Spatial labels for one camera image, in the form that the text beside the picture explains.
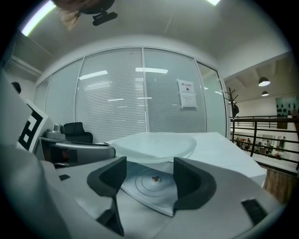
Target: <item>white blinds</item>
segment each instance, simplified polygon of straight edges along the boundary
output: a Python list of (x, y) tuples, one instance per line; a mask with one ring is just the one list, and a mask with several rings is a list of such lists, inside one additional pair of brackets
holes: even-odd
[(49, 80), (50, 77), (44, 80), (42, 83), (40, 83), (36, 87), (36, 91), (34, 93), (33, 104), (35, 104), (43, 112), (45, 112), (45, 103)]
[(86, 57), (76, 95), (76, 122), (103, 142), (146, 132), (140, 49), (118, 49)]
[(74, 122), (74, 94), (82, 59), (51, 76), (45, 113), (55, 124)]
[[(206, 109), (195, 61), (165, 51), (144, 50), (149, 131), (206, 132)], [(196, 108), (180, 107), (177, 79), (193, 82)]]

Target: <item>black office chair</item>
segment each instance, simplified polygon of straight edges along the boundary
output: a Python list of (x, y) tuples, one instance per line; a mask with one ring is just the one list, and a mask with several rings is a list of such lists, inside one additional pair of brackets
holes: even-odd
[(82, 122), (65, 124), (64, 134), (67, 141), (90, 144), (93, 143), (93, 134), (84, 131)]
[(107, 21), (117, 18), (116, 12), (108, 13), (108, 9), (114, 4), (115, 0), (102, 0), (97, 6), (89, 9), (80, 10), (83, 14), (97, 14), (93, 16), (93, 25), (98, 26)]

